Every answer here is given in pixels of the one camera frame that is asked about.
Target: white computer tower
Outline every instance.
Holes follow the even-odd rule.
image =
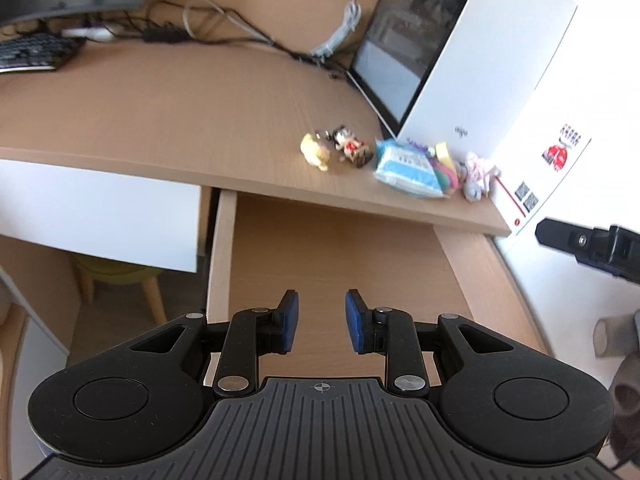
[[[379,0],[350,77],[398,140],[491,156],[575,9],[572,0]]]

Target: triangular cutout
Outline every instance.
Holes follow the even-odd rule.
[[[482,332],[471,325],[460,325],[460,333],[469,343],[471,349],[477,354],[491,354],[493,352],[508,352],[513,346],[504,341]]]
[[[183,325],[175,325],[171,328],[164,330],[149,339],[132,346],[131,349],[135,352],[152,352],[154,354],[166,354],[171,351],[176,341],[180,339],[180,336],[184,332]]]

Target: wooden stool leg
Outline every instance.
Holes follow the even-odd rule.
[[[94,279],[84,270],[78,269],[80,273],[80,291],[85,303],[94,302],[95,282]]]
[[[151,314],[158,325],[166,323],[166,314],[162,305],[162,296],[160,295],[160,287],[158,287],[158,279],[156,277],[142,280],[142,290],[145,291],[146,302],[149,304]]]

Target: screw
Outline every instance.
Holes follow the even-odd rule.
[[[424,379],[417,375],[401,375],[400,377],[396,377],[394,384],[398,390],[402,390],[403,392],[415,392],[423,389],[427,385]]]
[[[249,386],[249,381],[239,375],[228,375],[218,381],[218,387],[226,392],[240,392]]]

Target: keyboard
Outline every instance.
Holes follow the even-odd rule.
[[[62,38],[47,32],[0,43],[0,73],[55,70],[73,58],[84,39]]]

